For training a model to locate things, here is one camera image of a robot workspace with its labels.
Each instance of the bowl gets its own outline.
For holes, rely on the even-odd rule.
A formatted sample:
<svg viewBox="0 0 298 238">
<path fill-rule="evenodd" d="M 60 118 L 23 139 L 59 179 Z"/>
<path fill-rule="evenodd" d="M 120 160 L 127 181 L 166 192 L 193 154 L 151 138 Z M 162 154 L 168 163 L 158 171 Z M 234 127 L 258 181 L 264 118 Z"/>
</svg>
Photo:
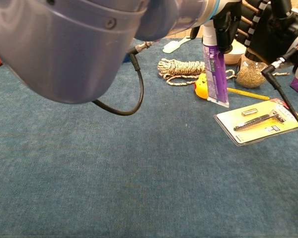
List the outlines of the bowl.
<svg viewBox="0 0 298 238">
<path fill-rule="evenodd" d="M 246 51 L 246 47 L 236 40 L 233 41 L 232 46 L 233 50 L 224 55 L 225 64 L 228 65 L 237 64 L 241 56 L 245 54 Z"/>
</svg>

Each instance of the toothpaste tube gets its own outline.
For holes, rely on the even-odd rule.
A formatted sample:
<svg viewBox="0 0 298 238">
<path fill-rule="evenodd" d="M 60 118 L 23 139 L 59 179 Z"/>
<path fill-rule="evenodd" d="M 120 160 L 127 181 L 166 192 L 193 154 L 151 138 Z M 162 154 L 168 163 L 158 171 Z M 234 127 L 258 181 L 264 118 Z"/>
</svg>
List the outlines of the toothpaste tube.
<svg viewBox="0 0 298 238">
<path fill-rule="evenodd" d="M 203 25 L 203 53 L 208 81 L 208 101 L 229 107 L 224 54 L 219 51 L 213 21 Z"/>
</svg>

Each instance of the white brush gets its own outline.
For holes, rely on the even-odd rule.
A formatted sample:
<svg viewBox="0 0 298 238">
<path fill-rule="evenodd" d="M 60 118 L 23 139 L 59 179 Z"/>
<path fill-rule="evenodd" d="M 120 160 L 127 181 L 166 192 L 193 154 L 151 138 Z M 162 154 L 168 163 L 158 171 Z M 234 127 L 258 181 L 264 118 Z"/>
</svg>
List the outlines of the white brush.
<svg viewBox="0 0 298 238">
<path fill-rule="evenodd" d="M 170 53 L 174 52 L 175 50 L 179 49 L 182 44 L 184 44 L 190 40 L 191 40 L 190 37 L 184 37 L 181 41 L 171 41 L 164 46 L 162 51 L 166 54 L 170 54 Z"/>
</svg>

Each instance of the yellow pencil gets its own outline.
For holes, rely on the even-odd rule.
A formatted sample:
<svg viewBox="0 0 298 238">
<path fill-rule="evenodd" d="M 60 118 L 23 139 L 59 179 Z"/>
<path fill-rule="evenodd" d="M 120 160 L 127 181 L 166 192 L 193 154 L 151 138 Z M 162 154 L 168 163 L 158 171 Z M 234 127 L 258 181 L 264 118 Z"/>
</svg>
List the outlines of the yellow pencil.
<svg viewBox="0 0 298 238">
<path fill-rule="evenodd" d="M 258 98 L 258 99 L 262 99 L 262 100 L 270 100 L 270 98 L 267 96 L 262 96 L 262 95 L 258 95 L 255 93 L 249 93 L 249 92 L 245 92 L 245 91 L 234 89 L 234 88 L 227 88 L 227 90 L 232 93 L 237 93 L 237 94 L 252 97 L 252 98 Z"/>
</svg>

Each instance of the glass jar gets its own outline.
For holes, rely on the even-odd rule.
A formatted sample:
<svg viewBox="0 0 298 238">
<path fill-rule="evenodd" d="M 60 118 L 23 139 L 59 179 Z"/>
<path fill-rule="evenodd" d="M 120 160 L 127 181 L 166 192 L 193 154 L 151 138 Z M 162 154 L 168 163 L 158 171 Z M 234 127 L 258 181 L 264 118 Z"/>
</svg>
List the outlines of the glass jar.
<svg viewBox="0 0 298 238">
<path fill-rule="evenodd" d="M 260 60 L 254 56 L 250 60 L 249 54 L 242 55 L 237 66 L 236 83 L 244 88 L 257 88 L 264 84 L 266 79 L 261 71 L 266 68 L 266 64 L 259 62 Z"/>
</svg>

